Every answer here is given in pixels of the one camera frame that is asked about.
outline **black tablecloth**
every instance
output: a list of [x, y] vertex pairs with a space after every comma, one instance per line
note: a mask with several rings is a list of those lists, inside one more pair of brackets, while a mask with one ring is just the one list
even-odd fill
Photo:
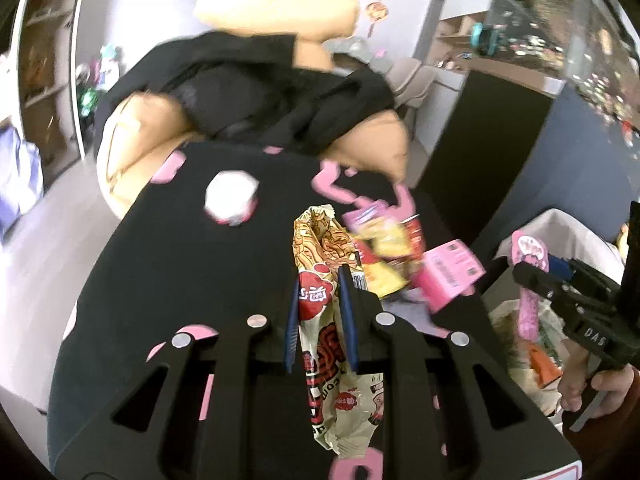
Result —
[[[306, 208], [331, 203], [338, 218], [354, 208], [314, 190], [310, 183], [320, 165], [313, 158], [213, 142], [188, 144], [182, 152], [186, 161], [172, 181], [149, 184], [140, 194], [78, 299], [76, 326], [60, 349], [50, 396], [53, 466], [155, 345], [190, 324], [222, 331], [231, 320], [255, 314], [256, 298], [282, 290], [293, 260], [293, 221]], [[206, 187], [223, 170], [245, 170], [260, 181], [254, 215], [238, 227], [218, 225], [203, 211]], [[340, 172], [335, 185], [397, 203], [380, 174]], [[431, 200], [423, 194], [414, 200], [427, 245], [451, 240]], [[504, 363], [479, 296], [457, 298], [434, 322], [471, 334]], [[335, 456], [313, 440], [302, 370], [261, 379], [252, 403], [254, 478], [328, 477]], [[380, 430], [371, 445], [383, 448]]]

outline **noodle snack package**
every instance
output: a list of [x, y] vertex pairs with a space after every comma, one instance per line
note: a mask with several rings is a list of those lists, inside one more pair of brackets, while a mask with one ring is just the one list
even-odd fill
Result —
[[293, 254], [300, 275], [300, 343], [316, 441], [341, 458], [362, 458], [382, 420], [382, 374], [358, 375], [344, 354], [337, 271], [351, 267], [365, 288], [364, 273], [347, 231], [331, 206], [311, 207], [295, 222]]

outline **tan leather sofa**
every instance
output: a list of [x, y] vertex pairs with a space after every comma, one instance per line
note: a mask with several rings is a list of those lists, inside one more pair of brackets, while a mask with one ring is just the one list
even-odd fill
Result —
[[[294, 65], [333, 69], [321, 43], [353, 34], [358, 0], [198, 0], [196, 16], [232, 34], [295, 34]], [[168, 155], [197, 139], [180, 104], [167, 95], [136, 92], [107, 120], [97, 157], [100, 190], [119, 218]], [[358, 124], [322, 155], [358, 170], [380, 171], [400, 182], [406, 173], [408, 134], [398, 115], [387, 110]]]

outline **metal screw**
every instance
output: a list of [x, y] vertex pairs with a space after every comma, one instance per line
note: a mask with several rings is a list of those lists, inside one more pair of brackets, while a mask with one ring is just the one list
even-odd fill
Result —
[[262, 328], [267, 324], [267, 318], [262, 314], [253, 314], [246, 319], [246, 323], [251, 328]]
[[471, 339], [469, 339], [469, 336], [464, 332], [454, 332], [451, 334], [451, 342], [455, 346], [466, 346], [470, 341]]
[[176, 348], [184, 348], [191, 343], [191, 336], [187, 333], [180, 332], [171, 338], [171, 344]]
[[396, 316], [389, 312], [380, 312], [380, 314], [376, 315], [376, 321], [380, 325], [389, 326], [396, 322]]

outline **barcode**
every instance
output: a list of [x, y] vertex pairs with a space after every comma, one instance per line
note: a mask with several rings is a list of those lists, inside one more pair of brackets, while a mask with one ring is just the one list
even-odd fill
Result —
[[367, 288], [367, 280], [364, 278], [364, 273], [357, 274], [354, 272], [351, 277], [353, 278], [354, 287], [359, 288], [361, 290], [369, 290]]

